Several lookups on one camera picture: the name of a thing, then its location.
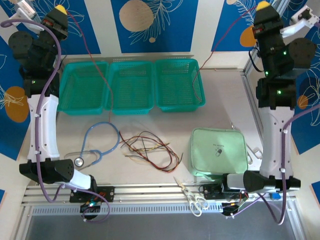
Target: blue stethoscope tubing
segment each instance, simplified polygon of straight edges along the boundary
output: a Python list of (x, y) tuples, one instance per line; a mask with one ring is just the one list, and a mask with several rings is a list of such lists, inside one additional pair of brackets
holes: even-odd
[(92, 125), (85, 133), (84, 135), (84, 139), (83, 139), (83, 143), (82, 143), (82, 148), (81, 148), (81, 153), (80, 153), (80, 158), (82, 158), (82, 155), (83, 155), (83, 152), (84, 152), (84, 149), (85, 149), (85, 145), (86, 145), (86, 141), (87, 141), (87, 137), (88, 137), (88, 134), (90, 133), (90, 131), (92, 129), (94, 129), (95, 127), (97, 126), (100, 126), (100, 125), (104, 125), (104, 124), (107, 124), (107, 125), (110, 125), (111, 127), (113, 127), (113, 129), (115, 130), (116, 134), (117, 134), (117, 141), (116, 141), (116, 144), (109, 150), (107, 151), (104, 151), (104, 152), (101, 152), (100, 150), (98, 149), (93, 149), (93, 150), (89, 150), (89, 152), (92, 152), (92, 153), (97, 153), (99, 154), (99, 158), (97, 160), (95, 160), (94, 162), (92, 162), (90, 165), (95, 165), (97, 163), (99, 163), (102, 159), (103, 156), (113, 152), (119, 145), (120, 143), (120, 134), (119, 134), (119, 130), (117, 129), (117, 127), (115, 125), (113, 125), (111, 122), (108, 122), (108, 121), (102, 121), (102, 122), (98, 122), (94, 125)]

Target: red wire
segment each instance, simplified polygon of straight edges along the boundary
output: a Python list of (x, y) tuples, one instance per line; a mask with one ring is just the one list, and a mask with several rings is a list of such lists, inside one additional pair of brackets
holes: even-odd
[(219, 46), (219, 44), (222, 42), (223, 39), (226, 38), (226, 36), (228, 35), (228, 33), (230, 32), (230, 30), (233, 28), (233, 26), (239, 22), (242, 17), (244, 15), (246, 15), (247, 13), (249, 13), (251, 10), (255, 9), (257, 6), (253, 6), (252, 8), (250, 8), (248, 11), (244, 12), (240, 17), (238, 17), (230, 26), (229, 28), (226, 30), (226, 32), (224, 33), (224, 35), (220, 38), (220, 40), (216, 43), (216, 45), (214, 46), (210, 56), (207, 58), (207, 60), (204, 61), (204, 63), (202, 64), (202, 66), (199, 68), (199, 70), (196, 72), (196, 75), (194, 76), (194, 79), (192, 81), (192, 88), (193, 88), (193, 92), (195, 97), (200, 101), (200, 103), (202, 102), (202, 99), (198, 96), (198, 94), (196, 93), (196, 89), (195, 89), (195, 81), (197, 79), (197, 76), (200, 72), (200, 70), (205, 66), (205, 64), (209, 61), (209, 59), (212, 57), (212, 55), (214, 54), (214, 52), (217, 50), (217, 47)]
[[(154, 168), (160, 170), (160, 171), (163, 171), (165, 173), (171, 173), (172, 171), (174, 171), (178, 165), (180, 164), (180, 159), (179, 157), (177, 156), (177, 154), (175, 154), (173, 152), (173, 150), (168, 147), (161, 139), (158, 138), (158, 141), (151, 138), (151, 137), (147, 137), (147, 136), (141, 136), (141, 135), (138, 135), (138, 136), (133, 136), (129, 139), (124, 139), (121, 135), (121, 132), (119, 131), (119, 134), (120, 134), (120, 137), (122, 139), (122, 141), (120, 143), (124, 143), (125, 145), (127, 145), (129, 148), (133, 149), (134, 152), (136, 152), (138, 155), (140, 155), (144, 160), (146, 160), (148, 163), (150, 163)], [(164, 166), (164, 167), (160, 167), (158, 165), (156, 165), (155, 163), (153, 163), (150, 159), (148, 159), (148, 157), (144, 156), (142, 153), (138, 152), (134, 147), (132, 147), (132, 144), (135, 143), (136, 141), (132, 142), (132, 143), (128, 143), (130, 142), (131, 140), (133, 139), (138, 139), (138, 138), (141, 138), (141, 139), (148, 139), (148, 140), (151, 140), (151, 141), (154, 141), (155, 143), (161, 145), (162, 147), (164, 147), (166, 149), (166, 151), (168, 152), (169, 154), (169, 157), (170, 157), (170, 162), (168, 165)], [(175, 163), (175, 166), (173, 168), (170, 168), (170, 169), (167, 169), (169, 168), (172, 163), (173, 163), (173, 156), (176, 158), (176, 163)]]
[(90, 55), (90, 58), (91, 58), (91, 61), (93, 62), (95, 68), (97, 69), (97, 71), (99, 72), (101, 78), (105, 81), (108, 89), (110, 90), (110, 93), (111, 93), (111, 108), (110, 108), (110, 111), (109, 111), (109, 122), (111, 123), (111, 112), (114, 108), (114, 93), (112, 92), (112, 89), (107, 81), (107, 79), (105, 78), (105, 76), (103, 75), (103, 73), (100, 71), (96, 61), (94, 60), (94, 58), (92, 57), (91, 55), (91, 52), (89, 51), (89, 48), (88, 48), (88, 45), (87, 45), (87, 41), (86, 41), (86, 37), (85, 37), (85, 34), (84, 32), (82, 31), (81, 27), (79, 26), (77, 20), (75, 19), (75, 17), (73, 15), (71, 15), (68, 10), (65, 10), (67, 12), (67, 14), (72, 18), (72, 20), (74, 21), (75, 25), (79, 28), (80, 32), (81, 32), (81, 35), (82, 35), (82, 39), (83, 39), (83, 43), (84, 43), (84, 46), (85, 46), (85, 49), (86, 51), (88, 52), (88, 54)]

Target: white scissors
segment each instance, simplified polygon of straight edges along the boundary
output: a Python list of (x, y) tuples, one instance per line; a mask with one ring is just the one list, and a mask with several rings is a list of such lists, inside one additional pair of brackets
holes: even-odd
[(173, 178), (176, 181), (176, 183), (178, 184), (178, 186), (180, 188), (182, 188), (182, 192), (184, 193), (184, 195), (188, 199), (190, 210), (191, 210), (192, 214), (195, 215), (196, 217), (200, 217), (202, 214), (202, 209), (206, 210), (209, 208), (208, 201), (204, 197), (202, 197), (198, 194), (192, 193), (178, 179), (176, 179), (175, 177), (173, 177)]

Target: green basket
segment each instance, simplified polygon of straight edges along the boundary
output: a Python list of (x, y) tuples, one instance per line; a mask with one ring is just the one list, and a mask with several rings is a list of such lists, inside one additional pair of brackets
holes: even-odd
[[(154, 107), (154, 65), (149, 61), (114, 62), (108, 80), (113, 93), (112, 112), (117, 115), (148, 114)], [(110, 110), (109, 89), (105, 109)]]
[(205, 93), (195, 59), (163, 59), (155, 62), (156, 104), (164, 112), (192, 112), (205, 105)]
[[(96, 62), (107, 78), (109, 64)], [(59, 89), (57, 110), (69, 115), (98, 115), (103, 111), (106, 83), (91, 61), (65, 66)]]

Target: yellow robot cap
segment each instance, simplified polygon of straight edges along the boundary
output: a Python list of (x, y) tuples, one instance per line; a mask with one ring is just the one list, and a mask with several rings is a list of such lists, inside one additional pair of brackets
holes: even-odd
[(62, 6), (62, 5), (57, 5), (57, 6), (55, 6), (55, 8), (57, 9), (57, 10), (59, 10), (60, 12), (62, 12), (63, 14), (65, 14), (65, 15), (67, 15), (67, 11), (66, 11), (66, 9), (65, 9), (65, 7), (64, 6)]
[(256, 7), (256, 10), (259, 11), (259, 10), (265, 9), (269, 6), (270, 6), (270, 3), (268, 3), (267, 1), (261, 1), (261, 2), (259, 2), (258, 6)]

